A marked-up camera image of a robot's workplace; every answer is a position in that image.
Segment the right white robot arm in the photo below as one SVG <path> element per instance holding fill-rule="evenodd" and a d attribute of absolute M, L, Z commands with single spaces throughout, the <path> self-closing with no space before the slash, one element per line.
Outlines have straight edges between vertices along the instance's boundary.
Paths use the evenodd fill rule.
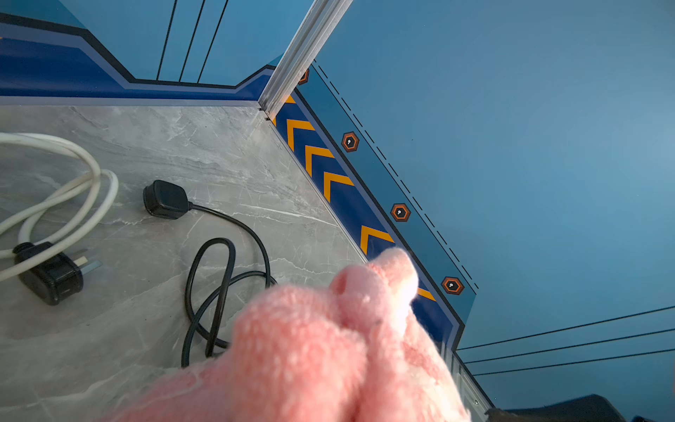
<path fill-rule="evenodd" d="M 485 413 L 490 422 L 624 422 L 626 419 L 611 402 L 600 395 L 589 395 L 538 408 Z"/>

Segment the pink towel cloth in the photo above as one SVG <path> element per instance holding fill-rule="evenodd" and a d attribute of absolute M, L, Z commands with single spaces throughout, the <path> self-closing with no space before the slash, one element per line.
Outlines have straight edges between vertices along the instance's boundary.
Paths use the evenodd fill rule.
<path fill-rule="evenodd" d="M 158 383 L 112 421 L 468 421 L 411 307 L 418 275 L 390 248 L 327 288 L 251 301 L 222 356 Z"/>

